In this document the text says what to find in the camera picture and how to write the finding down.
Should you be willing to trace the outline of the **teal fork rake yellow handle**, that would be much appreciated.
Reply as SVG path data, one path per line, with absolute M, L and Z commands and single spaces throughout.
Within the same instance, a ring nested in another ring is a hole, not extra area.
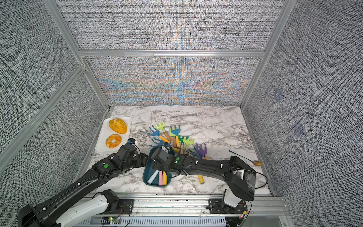
M 166 172 L 163 172 L 163 185 L 167 185 L 168 182 L 167 182 L 167 174 Z

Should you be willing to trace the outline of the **purple rake pink handle front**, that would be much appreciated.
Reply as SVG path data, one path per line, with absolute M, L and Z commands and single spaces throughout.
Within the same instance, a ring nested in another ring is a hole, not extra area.
M 164 181 L 163 181 L 163 172 L 159 171 L 158 172 L 158 185 L 163 186 L 164 185 L 163 183 L 164 183 Z

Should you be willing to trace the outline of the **purple rake pink handle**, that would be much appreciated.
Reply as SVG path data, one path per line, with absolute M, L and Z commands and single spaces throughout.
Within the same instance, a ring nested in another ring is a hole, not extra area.
M 207 146 L 205 143 L 203 144 L 198 144 L 196 143 L 195 144 L 195 149 L 198 153 L 198 155 L 202 158 L 202 159 L 205 159 L 206 158 L 206 154 L 208 153 L 208 150 L 207 150 Z
M 164 181 L 163 181 L 163 172 L 159 171 L 158 172 L 158 185 L 163 186 L 164 185 L 163 183 L 164 183 Z

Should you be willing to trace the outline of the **light blue rake white handle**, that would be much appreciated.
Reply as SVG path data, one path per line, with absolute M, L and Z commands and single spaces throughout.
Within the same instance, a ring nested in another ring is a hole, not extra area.
M 152 184 L 153 181 L 155 180 L 155 178 L 157 177 L 157 175 L 159 174 L 159 171 L 155 171 L 151 177 L 147 180 L 147 184 Z

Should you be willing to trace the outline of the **lime rake light wood handle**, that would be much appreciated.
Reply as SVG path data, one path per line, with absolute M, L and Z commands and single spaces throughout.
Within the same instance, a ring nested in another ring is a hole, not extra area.
M 182 143 L 183 143 L 183 146 L 181 149 L 181 153 L 189 154 L 189 146 L 194 144 L 194 139 L 191 139 L 189 136 L 183 136 Z

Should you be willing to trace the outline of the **purple rake pink handle back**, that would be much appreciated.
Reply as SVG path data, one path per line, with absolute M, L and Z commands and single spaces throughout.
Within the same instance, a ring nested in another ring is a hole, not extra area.
M 207 150 L 207 146 L 205 143 L 203 144 L 198 144 L 196 143 L 195 144 L 195 149 L 198 153 L 198 155 L 202 158 L 202 159 L 205 159 L 206 158 L 206 154 L 208 153 L 208 150 Z

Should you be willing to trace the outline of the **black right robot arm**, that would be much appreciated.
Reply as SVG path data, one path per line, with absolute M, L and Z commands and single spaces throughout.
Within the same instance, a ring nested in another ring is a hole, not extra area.
M 211 201 L 207 207 L 211 213 L 243 213 L 246 202 L 253 201 L 257 172 L 239 157 L 225 160 L 208 160 L 186 154 L 173 154 L 162 148 L 150 152 L 152 168 L 174 176 L 201 175 L 218 179 L 227 184 L 228 189 L 221 201 Z

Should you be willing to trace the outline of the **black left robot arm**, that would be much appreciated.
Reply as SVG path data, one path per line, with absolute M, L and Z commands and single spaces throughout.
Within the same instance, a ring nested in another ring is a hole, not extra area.
M 95 163 L 83 176 L 64 190 L 36 205 L 19 211 L 19 227 L 60 227 L 58 220 L 69 208 L 91 191 L 134 168 L 145 167 L 148 155 L 133 144 L 125 144 L 118 152 Z

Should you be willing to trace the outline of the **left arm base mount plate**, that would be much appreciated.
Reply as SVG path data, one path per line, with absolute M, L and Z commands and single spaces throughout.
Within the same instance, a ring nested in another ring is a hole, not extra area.
M 114 208 L 112 209 L 112 212 L 114 214 L 132 214 L 133 207 L 134 207 L 134 199 L 119 199 L 116 205 L 114 205 Z

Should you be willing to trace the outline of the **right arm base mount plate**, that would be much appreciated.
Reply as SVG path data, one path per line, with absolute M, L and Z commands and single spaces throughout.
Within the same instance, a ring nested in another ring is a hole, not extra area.
M 209 199 L 208 206 L 206 207 L 209 210 L 210 214 L 243 214 L 247 213 L 248 208 L 247 205 L 243 203 L 237 205 L 236 208 L 232 208 L 227 206 L 223 199 Z

